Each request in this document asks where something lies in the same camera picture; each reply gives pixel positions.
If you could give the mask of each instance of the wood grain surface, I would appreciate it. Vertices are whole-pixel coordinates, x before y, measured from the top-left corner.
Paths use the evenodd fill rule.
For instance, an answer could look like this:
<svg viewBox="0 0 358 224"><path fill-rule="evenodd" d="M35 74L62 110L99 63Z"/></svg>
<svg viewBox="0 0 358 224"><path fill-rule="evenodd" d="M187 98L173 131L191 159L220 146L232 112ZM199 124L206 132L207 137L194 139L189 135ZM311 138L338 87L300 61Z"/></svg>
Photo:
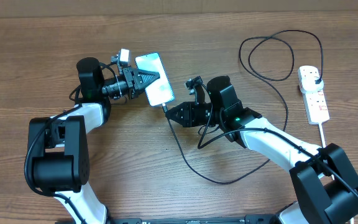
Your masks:
<svg viewBox="0 0 358 224"><path fill-rule="evenodd" d="M308 30L321 39L331 115L324 124L326 140L345 149L358 173L358 11L0 19L0 223L70 218L57 200L31 192L23 165L30 119L73 106L68 94L79 84L77 61L108 62L120 48L133 56L158 52L176 96L169 107L193 100L185 80L229 75L243 105L281 128L285 111L279 97L246 73L237 55L245 38L284 29ZM320 67L311 36L280 38L294 48L295 71L301 65ZM244 46L244 55L256 43ZM266 42L252 63L268 77L284 77L290 51L277 41ZM296 76L274 83L288 103L287 132L320 144L318 127L307 122ZM174 128L189 163L212 179L235 179L266 160L226 139L198 150L198 128ZM145 95L113 106L109 122L88 135L88 147L91 186L117 218L238 217L275 213L296 200L290 176L273 162L232 185L212 184L192 173L162 109L150 107Z"/></svg>

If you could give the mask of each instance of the white smartphone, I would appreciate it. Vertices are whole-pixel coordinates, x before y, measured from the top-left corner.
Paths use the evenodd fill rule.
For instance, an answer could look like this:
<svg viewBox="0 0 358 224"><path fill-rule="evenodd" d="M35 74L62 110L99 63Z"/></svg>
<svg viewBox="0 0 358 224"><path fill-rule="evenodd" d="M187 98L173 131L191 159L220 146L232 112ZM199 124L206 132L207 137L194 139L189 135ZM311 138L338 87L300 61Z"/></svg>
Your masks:
<svg viewBox="0 0 358 224"><path fill-rule="evenodd" d="M171 84L158 53L136 57L135 63L138 69L159 72L160 74L158 80L146 87L146 95L151 106L158 106L175 99Z"/></svg>

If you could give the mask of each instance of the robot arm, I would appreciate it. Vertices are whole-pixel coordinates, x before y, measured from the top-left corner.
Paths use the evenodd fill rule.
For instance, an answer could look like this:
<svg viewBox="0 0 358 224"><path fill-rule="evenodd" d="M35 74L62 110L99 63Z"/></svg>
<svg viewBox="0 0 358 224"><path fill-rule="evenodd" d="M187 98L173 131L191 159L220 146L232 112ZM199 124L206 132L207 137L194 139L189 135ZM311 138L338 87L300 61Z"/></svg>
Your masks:
<svg viewBox="0 0 358 224"><path fill-rule="evenodd" d="M186 82L186 87L193 90L191 95L202 91L197 88L202 85L200 77ZM210 103L196 97L194 102L184 102L168 110L165 116L184 128L218 124L230 142L265 155L290 173L298 202L277 213L271 223L345 223L358 214L355 195L358 195L358 175L342 148L335 144L321 148L303 142L274 127L258 112L243 108L229 77L216 77L205 88ZM209 143L211 141L199 145L199 149ZM356 193L337 179L323 185L319 178L332 174L326 167L335 171Z"/></svg>
<svg viewBox="0 0 358 224"><path fill-rule="evenodd" d="M158 72L132 68L129 51L122 49L111 64L117 64L119 76L105 80L101 64L95 58L77 63L82 98L70 111L50 118L34 118L29 124L29 144L25 160L25 178L38 194L59 200L75 223L109 222L107 208L96 198L88 182L90 159L86 134L103 125L110 116L110 98L127 95L137 98L160 78ZM64 151L48 149L64 147Z"/></svg>

